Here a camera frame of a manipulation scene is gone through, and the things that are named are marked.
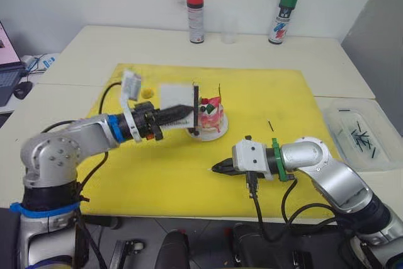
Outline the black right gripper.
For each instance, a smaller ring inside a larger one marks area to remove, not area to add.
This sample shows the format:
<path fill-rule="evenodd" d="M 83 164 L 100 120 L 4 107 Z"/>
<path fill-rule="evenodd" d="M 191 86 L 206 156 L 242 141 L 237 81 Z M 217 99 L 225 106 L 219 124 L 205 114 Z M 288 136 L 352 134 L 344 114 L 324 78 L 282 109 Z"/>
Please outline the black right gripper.
<path fill-rule="evenodd" d="M 219 173 L 222 175 L 246 175 L 249 178 L 261 178 L 265 179 L 268 171 L 241 171 L 238 169 L 234 169 L 232 159 L 224 159 L 223 161 L 214 164 L 212 166 L 212 170 L 215 173 Z"/>

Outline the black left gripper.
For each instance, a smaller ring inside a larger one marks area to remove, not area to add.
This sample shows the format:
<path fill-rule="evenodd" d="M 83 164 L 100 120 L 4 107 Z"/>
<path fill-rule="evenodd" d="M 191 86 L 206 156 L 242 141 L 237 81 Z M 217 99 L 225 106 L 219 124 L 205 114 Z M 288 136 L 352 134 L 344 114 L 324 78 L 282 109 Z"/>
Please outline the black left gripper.
<path fill-rule="evenodd" d="M 162 140 L 160 127 L 189 127 L 189 120 L 185 117 L 190 113 L 193 113 L 192 106 L 175 105 L 158 111 L 150 101 L 138 103 L 132 110 L 140 138 L 147 140 Z"/>

